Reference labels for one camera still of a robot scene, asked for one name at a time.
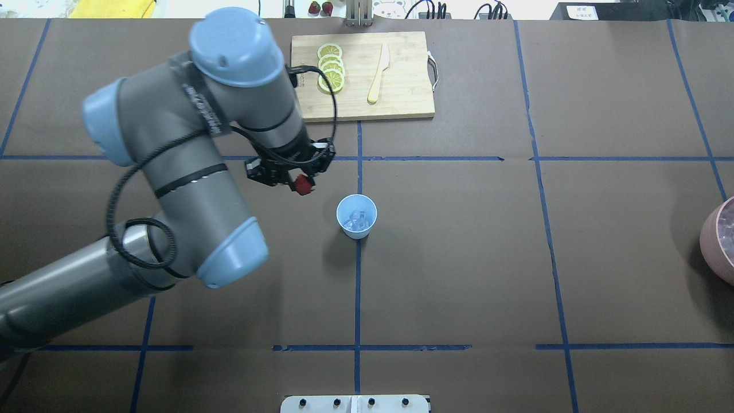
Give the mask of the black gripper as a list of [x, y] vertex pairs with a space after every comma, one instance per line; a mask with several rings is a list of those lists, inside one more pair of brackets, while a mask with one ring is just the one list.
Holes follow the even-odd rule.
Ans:
[[257, 152], [257, 157], [245, 163], [247, 178], [267, 186], [287, 185], [292, 192], [299, 193], [298, 180], [292, 180], [290, 172], [301, 170], [309, 177], [310, 189], [314, 190], [315, 178], [326, 172], [335, 157], [334, 138], [314, 141], [305, 138], [296, 144], [289, 144], [283, 154], [265, 147], [255, 139], [249, 139]]

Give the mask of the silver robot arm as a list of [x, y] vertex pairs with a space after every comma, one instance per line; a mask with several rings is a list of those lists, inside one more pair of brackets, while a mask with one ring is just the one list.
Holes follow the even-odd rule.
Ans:
[[190, 31], [189, 49], [102, 87], [82, 104], [87, 134], [126, 168], [107, 233], [2, 286], [2, 366], [57, 336], [196, 277], [210, 289], [264, 264], [268, 247], [214, 139], [245, 138], [249, 180], [304, 195], [335, 157], [335, 134], [309, 138], [288, 67], [267, 24], [225, 7]]

